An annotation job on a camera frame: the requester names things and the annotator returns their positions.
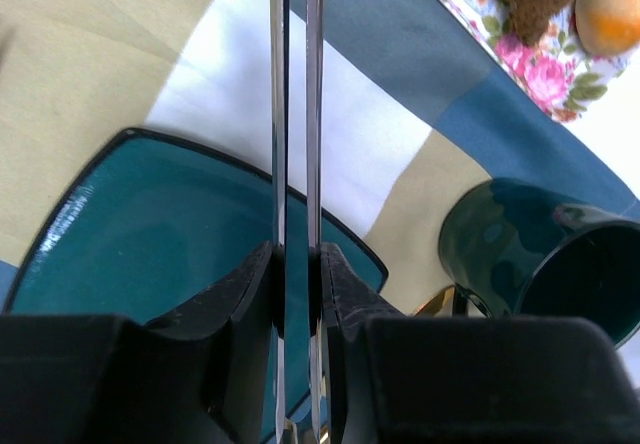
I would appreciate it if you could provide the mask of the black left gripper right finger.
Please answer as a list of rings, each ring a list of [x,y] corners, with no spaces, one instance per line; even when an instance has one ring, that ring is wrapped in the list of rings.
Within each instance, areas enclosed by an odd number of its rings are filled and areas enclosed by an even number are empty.
[[[334,443],[635,443],[639,402],[582,319],[412,318],[320,252]]]

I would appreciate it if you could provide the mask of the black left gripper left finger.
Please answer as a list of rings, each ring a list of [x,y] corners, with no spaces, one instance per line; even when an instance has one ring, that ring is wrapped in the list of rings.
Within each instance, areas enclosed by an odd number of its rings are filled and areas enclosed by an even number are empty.
[[[140,325],[119,315],[1,320],[5,443],[256,443],[272,247]]]

